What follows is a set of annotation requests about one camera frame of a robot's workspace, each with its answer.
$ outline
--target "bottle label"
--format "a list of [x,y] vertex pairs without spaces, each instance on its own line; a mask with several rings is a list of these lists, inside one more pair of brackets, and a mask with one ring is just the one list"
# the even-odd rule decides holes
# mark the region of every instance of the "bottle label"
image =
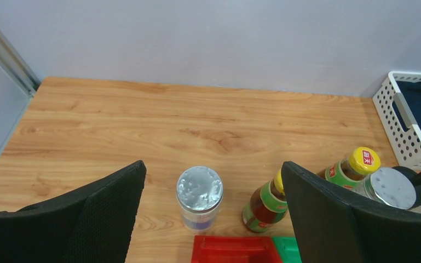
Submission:
[[260,189],[260,199],[265,207],[275,213],[284,213],[287,211],[286,201],[276,198],[270,190],[271,181],[264,184]]
[[341,161],[333,164],[332,167],[325,170],[325,178],[333,184],[342,186],[346,189],[353,190],[360,181],[349,179],[341,169]]
[[257,233],[266,232],[266,230],[268,230],[268,228],[272,225],[258,220],[252,213],[250,203],[248,203],[243,209],[243,222],[250,230]]

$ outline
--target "silver lid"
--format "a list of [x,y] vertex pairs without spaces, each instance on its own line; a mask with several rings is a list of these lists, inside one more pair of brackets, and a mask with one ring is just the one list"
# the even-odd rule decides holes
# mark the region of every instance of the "silver lid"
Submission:
[[379,168],[370,175],[370,183],[375,195],[392,207],[407,210],[417,200],[415,187],[405,175],[395,169]]
[[184,208],[203,212],[220,202],[223,183],[214,170],[205,166],[191,167],[178,179],[176,196]]

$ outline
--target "basket handle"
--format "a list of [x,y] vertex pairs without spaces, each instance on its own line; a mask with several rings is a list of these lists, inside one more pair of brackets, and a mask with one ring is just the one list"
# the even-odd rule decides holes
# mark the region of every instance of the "basket handle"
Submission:
[[412,114],[410,107],[408,106],[405,98],[403,97],[402,93],[396,93],[393,96],[394,102],[396,103],[397,109],[400,112],[400,116],[402,116],[403,123],[407,128],[410,128],[412,125],[417,125],[417,120]]

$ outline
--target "white basket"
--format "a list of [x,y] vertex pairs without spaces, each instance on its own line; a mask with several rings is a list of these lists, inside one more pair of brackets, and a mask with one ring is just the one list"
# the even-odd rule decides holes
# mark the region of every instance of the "white basket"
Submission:
[[[383,123],[399,165],[421,170],[421,130],[396,81],[420,82],[421,73],[391,71],[373,96],[373,103]],[[403,131],[393,109],[393,102],[408,131]]]

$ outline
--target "red tray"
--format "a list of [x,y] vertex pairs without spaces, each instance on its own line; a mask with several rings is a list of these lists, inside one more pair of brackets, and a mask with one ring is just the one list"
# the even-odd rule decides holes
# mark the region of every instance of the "red tray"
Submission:
[[271,237],[195,236],[191,263],[282,263]]

